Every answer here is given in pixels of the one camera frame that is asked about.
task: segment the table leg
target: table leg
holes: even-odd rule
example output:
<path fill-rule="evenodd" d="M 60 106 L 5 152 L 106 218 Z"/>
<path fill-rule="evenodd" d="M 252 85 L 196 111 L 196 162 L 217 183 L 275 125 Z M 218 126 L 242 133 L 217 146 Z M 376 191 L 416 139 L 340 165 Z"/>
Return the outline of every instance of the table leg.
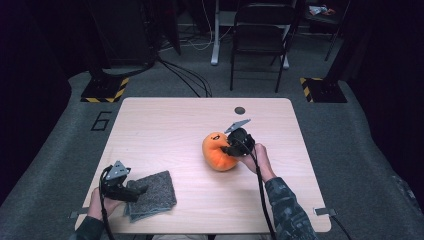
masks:
<path fill-rule="evenodd" d="M 211 64 L 213 66 L 218 65 L 218 58 L 219 58 L 219 0 L 216 0 L 215 5 L 215 41 L 213 44 L 213 50 L 212 50 L 212 59 Z"/>

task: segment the round hole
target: round hole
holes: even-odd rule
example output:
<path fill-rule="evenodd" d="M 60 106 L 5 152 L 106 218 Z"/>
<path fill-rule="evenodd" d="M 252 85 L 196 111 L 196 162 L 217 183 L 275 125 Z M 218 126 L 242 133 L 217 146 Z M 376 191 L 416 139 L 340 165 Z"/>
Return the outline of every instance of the round hole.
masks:
<path fill-rule="evenodd" d="M 243 115 L 246 112 L 246 110 L 243 107 L 236 107 L 234 109 L 234 112 L 236 112 L 239 115 Z"/>

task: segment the camouflage sleeve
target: camouflage sleeve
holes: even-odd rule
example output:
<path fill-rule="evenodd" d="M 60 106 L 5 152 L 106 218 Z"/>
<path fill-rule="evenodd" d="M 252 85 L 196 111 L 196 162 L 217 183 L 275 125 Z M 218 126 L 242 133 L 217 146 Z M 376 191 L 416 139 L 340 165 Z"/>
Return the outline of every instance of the camouflage sleeve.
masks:
<path fill-rule="evenodd" d="M 265 188 L 272 207 L 278 240 L 318 239 L 308 215 L 282 178 L 270 179 L 265 183 Z"/>
<path fill-rule="evenodd" d="M 72 234 L 68 240 L 97 240 L 100 239 L 103 233 L 103 222 L 86 216 L 81 225 Z"/>

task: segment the robotic hand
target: robotic hand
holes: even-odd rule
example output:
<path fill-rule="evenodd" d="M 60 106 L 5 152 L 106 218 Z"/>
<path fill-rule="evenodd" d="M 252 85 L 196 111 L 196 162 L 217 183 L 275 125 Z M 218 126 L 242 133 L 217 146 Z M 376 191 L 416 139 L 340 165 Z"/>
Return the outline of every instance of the robotic hand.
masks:
<path fill-rule="evenodd" d="M 255 146 L 255 140 L 241 126 L 250 122 L 250 119 L 233 123 L 225 133 L 230 133 L 227 138 L 229 147 L 223 146 L 221 150 L 233 157 L 240 157 L 250 154 Z"/>
<path fill-rule="evenodd" d="M 100 178 L 100 194 L 114 200 L 137 202 L 140 195 L 147 191 L 148 186 L 141 189 L 124 187 L 122 183 L 130 171 L 131 168 L 125 168 L 120 161 L 107 167 L 103 171 L 106 175 Z"/>

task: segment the gray carpet floor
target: gray carpet floor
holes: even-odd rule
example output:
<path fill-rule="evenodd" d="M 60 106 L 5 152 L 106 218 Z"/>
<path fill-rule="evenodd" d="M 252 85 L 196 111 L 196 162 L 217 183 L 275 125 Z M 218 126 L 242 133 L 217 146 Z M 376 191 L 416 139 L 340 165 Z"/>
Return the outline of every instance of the gray carpet floor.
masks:
<path fill-rule="evenodd" d="M 203 76 L 213 97 L 288 98 L 292 101 L 321 192 L 328 208 L 353 239 L 424 239 L 424 218 L 399 190 L 396 173 L 374 144 L 364 113 L 354 94 L 341 81 L 348 103 L 308 103 L 299 79 L 324 77 L 340 47 L 328 62 L 329 42 L 298 35 L 289 53 L 290 68 L 283 72 L 280 92 L 273 79 L 236 79 L 229 91 L 231 42 L 221 44 L 218 66 L 211 66 L 212 45 L 205 50 L 183 46 L 160 52 L 162 59 Z M 130 69 L 115 69 L 125 72 Z M 117 103 L 83 103 L 80 95 L 90 80 L 81 73 L 69 80 L 72 97 L 55 129 L 31 166 L 0 208 L 0 239 L 67 239 L 118 114 Z M 156 63 L 131 77 L 122 98 L 196 97 L 179 78 Z M 110 119 L 105 131 L 90 131 L 97 115 Z M 339 226 L 320 233 L 321 239 L 347 239 Z M 121 235 L 117 239 L 144 239 Z"/>

